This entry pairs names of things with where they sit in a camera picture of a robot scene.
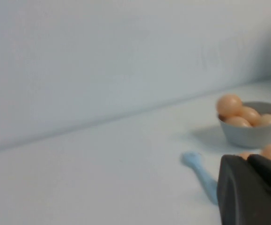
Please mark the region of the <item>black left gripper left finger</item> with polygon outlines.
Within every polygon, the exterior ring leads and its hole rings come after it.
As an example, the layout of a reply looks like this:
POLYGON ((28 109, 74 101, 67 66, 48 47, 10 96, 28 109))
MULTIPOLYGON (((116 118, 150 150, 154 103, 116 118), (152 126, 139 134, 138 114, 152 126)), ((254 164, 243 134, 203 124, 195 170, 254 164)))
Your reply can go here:
POLYGON ((271 225, 271 187, 247 159, 221 158, 217 197, 223 225, 271 225))

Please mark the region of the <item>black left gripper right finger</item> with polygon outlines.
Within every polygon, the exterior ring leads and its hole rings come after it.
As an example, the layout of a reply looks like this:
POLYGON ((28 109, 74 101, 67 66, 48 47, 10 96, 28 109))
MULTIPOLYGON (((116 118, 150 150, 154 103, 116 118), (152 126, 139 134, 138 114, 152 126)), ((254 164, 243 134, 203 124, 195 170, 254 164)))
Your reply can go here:
POLYGON ((271 187, 271 160, 258 154, 251 154, 247 162, 253 167, 263 181, 271 187))

